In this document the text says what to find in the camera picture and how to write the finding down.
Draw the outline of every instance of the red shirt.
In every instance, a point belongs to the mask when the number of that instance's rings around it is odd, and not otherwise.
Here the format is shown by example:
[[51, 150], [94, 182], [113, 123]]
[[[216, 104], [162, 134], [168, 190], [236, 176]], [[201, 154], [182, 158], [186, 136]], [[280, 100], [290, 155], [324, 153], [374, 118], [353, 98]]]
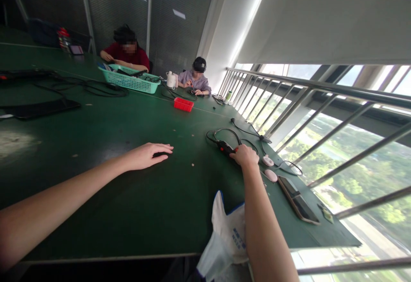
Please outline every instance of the red shirt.
[[108, 48], [104, 49], [104, 51], [113, 56], [114, 59], [123, 60], [127, 63], [132, 63], [136, 65], [143, 65], [147, 69], [150, 68], [150, 61], [147, 57], [146, 52], [142, 48], [138, 48], [134, 54], [127, 54], [123, 51], [123, 48], [117, 42], [114, 42]]

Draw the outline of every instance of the greenery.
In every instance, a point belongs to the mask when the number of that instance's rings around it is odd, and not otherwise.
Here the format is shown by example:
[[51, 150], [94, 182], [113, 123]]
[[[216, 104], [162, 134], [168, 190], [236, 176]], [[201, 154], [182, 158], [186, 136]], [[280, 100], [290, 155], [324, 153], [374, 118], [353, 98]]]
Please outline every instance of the greenery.
[[[254, 100], [251, 101], [249, 107], [244, 112], [245, 117], [250, 114], [257, 97], [260, 96], [261, 93], [262, 90], [260, 89], [254, 96]], [[248, 118], [249, 121], [253, 121], [256, 118], [269, 97], [270, 93], [266, 92], [250, 114]], [[271, 98], [263, 113], [254, 123], [257, 129], [261, 127], [280, 99], [281, 97], [279, 96], [273, 96]], [[260, 133], [264, 134], [270, 128], [289, 103], [289, 100], [284, 99], [275, 113], [272, 114], [267, 123], [262, 127]], [[286, 141], [311, 114], [312, 111], [301, 120], [282, 143]], [[307, 125], [298, 137], [287, 145], [280, 155], [283, 159], [295, 161], [311, 148], [315, 142], [326, 136], [340, 123], [340, 120], [320, 114]], [[381, 139], [382, 137], [378, 135], [348, 125], [320, 148], [299, 162], [299, 166], [304, 172], [301, 179], [306, 184], [309, 184]], [[336, 192], [330, 189], [327, 191], [327, 194], [340, 206], [350, 208], [363, 204], [409, 186], [411, 181], [407, 173], [409, 173], [411, 169], [408, 163], [410, 158], [410, 148], [398, 143], [391, 143], [335, 175], [334, 178], [327, 180], [323, 185], [335, 188]], [[371, 209], [363, 213], [362, 216], [369, 222], [372, 222], [374, 226], [377, 225], [378, 229], [383, 231], [384, 234], [390, 235], [411, 250], [411, 237], [405, 236], [411, 229], [411, 196]]]

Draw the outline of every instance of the hand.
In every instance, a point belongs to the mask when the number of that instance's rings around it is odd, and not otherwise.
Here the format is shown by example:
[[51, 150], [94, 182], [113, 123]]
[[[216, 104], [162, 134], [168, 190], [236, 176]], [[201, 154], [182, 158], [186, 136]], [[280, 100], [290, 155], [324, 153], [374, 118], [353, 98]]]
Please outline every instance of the hand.
[[170, 144], [147, 143], [123, 154], [120, 156], [120, 160], [125, 171], [136, 171], [164, 161], [168, 158], [167, 155], [153, 158], [153, 154], [159, 152], [173, 153], [173, 148]]
[[111, 61], [114, 60], [113, 56], [111, 56], [110, 54], [108, 54], [108, 53], [106, 53], [106, 52], [103, 52], [103, 53], [101, 54], [101, 57], [102, 57], [105, 61], [108, 61], [108, 62], [111, 62]]
[[185, 84], [183, 84], [183, 88], [187, 88], [191, 86], [191, 81], [188, 80]]
[[115, 64], [118, 64], [118, 65], [121, 65], [121, 66], [126, 66], [126, 67], [128, 67], [128, 63], [125, 62], [125, 61], [122, 61], [122, 60], [114, 59], [114, 63], [115, 63]]
[[244, 144], [236, 147], [236, 153], [230, 153], [230, 157], [233, 158], [241, 167], [257, 165], [260, 158], [256, 152]]

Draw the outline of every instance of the green plastic basket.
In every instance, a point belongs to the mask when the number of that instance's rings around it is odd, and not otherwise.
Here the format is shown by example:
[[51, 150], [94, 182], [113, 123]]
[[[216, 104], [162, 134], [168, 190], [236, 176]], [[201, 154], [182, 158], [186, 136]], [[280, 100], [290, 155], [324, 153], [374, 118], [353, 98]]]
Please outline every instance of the green plastic basket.
[[[128, 74], [133, 74], [133, 73], [138, 72], [138, 70], [130, 69], [125, 66], [120, 66], [116, 64], [110, 64], [108, 66], [110, 66], [114, 70], [122, 70]], [[112, 84], [119, 85], [124, 88], [132, 89], [132, 90], [138, 90], [138, 91], [142, 91], [145, 93], [153, 94], [157, 90], [157, 86], [160, 85], [161, 83], [160, 78], [158, 79], [158, 82], [153, 83], [150, 81], [145, 81], [141, 78], [134, 78], [134, 77], [123, 75], [123, 74], [120, 74], [114, 71], [108, 71], [100, 67], [98, 68], [101, 71], [103, 71], [103, 74], [104, 74], [104, 77], [106, 78], [107, 83], [112, 83]], [[158, 77], [158, 76], [155, 76], [149, 73], [144, 73], [143, 75], [147, 75], [149, 77]]]

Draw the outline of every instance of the smartphone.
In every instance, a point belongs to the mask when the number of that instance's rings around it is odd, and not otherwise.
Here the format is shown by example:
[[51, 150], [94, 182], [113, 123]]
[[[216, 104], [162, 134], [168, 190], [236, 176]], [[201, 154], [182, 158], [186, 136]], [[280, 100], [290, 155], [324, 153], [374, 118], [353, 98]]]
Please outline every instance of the smartphone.
[[297, 216], [305, 222], [320, 225], [320, 220], [318, 220], [317, 216], [308, 206], [292, 181], [278, 176], [278, 183], [280, 184], [281, 189], [286, 195]]

